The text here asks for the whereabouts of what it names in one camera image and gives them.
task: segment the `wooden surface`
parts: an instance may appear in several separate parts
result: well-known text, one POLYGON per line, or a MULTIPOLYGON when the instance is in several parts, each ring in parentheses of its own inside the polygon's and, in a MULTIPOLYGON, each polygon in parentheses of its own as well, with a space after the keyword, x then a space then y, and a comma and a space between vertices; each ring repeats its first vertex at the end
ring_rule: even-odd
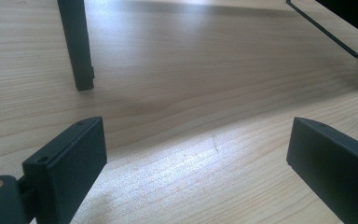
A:
POLYGON ((283 0, 86 7, 95 89, 77 92, 57 2, 0 0, 0 175, 103 116, 108 164, 73 223, 340 223, 285 156, 294 117, 358 139, 358 60, 283 0))

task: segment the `black stand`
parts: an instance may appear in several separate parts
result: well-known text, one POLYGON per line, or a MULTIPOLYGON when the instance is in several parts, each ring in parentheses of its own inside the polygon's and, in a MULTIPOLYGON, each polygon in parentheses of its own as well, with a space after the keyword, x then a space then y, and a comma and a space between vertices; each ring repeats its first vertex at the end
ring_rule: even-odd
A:
POLYGON ((94 88, 94 69, 91 66, 89 33, 83 0, 58 0, 66 45, 71 58, 76 88, 94 88))
POLYGON ((346 44, 344 44, 342 41, 340 41, 338 38, 336 38, 334 35, 332 35, 330 32, 328 32, 326 29, 324 29, 324 27, 322 27, 321 24, 319 24, 318 22, 316 22, 315 20, 313 20, 310 16, 308 16, 305 12, 303 12, 301 9, 299 9, 298 7, 296 7, 295 5, 293 5, 291 0, 286 0, 287 5, 289 5, 290 7, 292 7, 295 11, 297 11, 301 16, 303 16, 305 19, 307 19, 308 21, 310 21, 310 23, 312 23, 314 26, 316 26, 316 28, 318 28, 319 30, 321 30, 325 35, 327 35, 328 37, 330 37, 330 39, 332 39, 334 42, 336 42, 337 44, 339 44, 342 48, 344 48, 351 56, 358 58, 358 53, 356 51, 354 51, 353 49, 351 49, 350 47, 348 47, 346 44))

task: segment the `small scratch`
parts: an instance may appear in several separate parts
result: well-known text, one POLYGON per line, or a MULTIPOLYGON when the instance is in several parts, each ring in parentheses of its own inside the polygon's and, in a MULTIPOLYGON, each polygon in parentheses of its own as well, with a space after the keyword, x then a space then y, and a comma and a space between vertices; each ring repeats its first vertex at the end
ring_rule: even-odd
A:
POLYGON ((214 150, 216 150, 217 153, 219 153, 219 149, 217 148, 216 144, 216 135, 214 133, 212 134, 213 144, 214 144, 214 150))

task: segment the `light wood tabletop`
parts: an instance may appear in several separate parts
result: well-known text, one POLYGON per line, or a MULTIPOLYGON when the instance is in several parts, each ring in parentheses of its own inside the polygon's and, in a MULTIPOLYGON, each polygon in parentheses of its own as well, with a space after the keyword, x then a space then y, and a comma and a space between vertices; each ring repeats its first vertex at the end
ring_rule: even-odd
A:
MULTIPOLYGON (((298 6, 358 49, 358 31, 298 6)), ((108 163, 72 223, 340 223, 285 159, 294 117, 358 140, 358 59, 283 0, 86 11, 95 89, 78 92, 57 2, 0 0, 0 175, 102 116, 108 163)))

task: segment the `black plastic leg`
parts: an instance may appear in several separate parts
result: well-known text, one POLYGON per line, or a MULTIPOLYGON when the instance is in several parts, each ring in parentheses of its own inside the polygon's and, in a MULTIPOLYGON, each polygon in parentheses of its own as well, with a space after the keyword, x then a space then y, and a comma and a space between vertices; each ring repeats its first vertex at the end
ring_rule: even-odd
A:
POLYGON ((66 45, 71 58, 76 88, 94 88, 94 69, 91 66, 89 33, 83 0, 58 0, 66 45))

